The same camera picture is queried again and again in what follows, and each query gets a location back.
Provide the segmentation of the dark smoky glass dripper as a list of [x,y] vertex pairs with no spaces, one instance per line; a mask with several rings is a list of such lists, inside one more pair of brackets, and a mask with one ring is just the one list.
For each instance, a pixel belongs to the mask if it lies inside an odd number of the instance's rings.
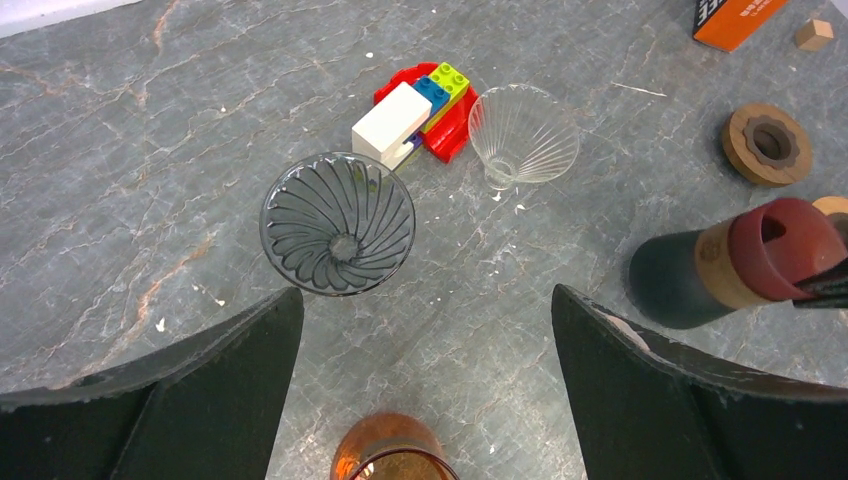
[[290,166],[267,192],[260,241],[295,286],[351,296],[388,280],[416,236],[412,198],[401,179],[361,154],[325,152]]

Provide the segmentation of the clear ribbed glass dripper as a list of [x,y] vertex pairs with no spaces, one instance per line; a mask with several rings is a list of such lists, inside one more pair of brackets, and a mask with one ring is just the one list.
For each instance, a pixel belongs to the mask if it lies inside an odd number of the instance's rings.
[[573,112],[551,93],[508,84],[480,94],[469,112],[469,139],[495,190],[554,180],[579,153]]

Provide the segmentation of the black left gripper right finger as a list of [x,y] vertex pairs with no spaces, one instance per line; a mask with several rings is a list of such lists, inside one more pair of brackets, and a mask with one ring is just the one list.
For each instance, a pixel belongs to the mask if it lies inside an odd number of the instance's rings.
[[847,392],[736,364],[576,289],[552,327],[592,479],[843,479]]

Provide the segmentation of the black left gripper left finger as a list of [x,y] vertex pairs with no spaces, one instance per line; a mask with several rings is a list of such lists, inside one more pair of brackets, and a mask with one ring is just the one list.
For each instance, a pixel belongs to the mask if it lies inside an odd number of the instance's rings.
[[168,347],[1,398],[5,479],[261,479],[297,358],[303,296],[280,290]]

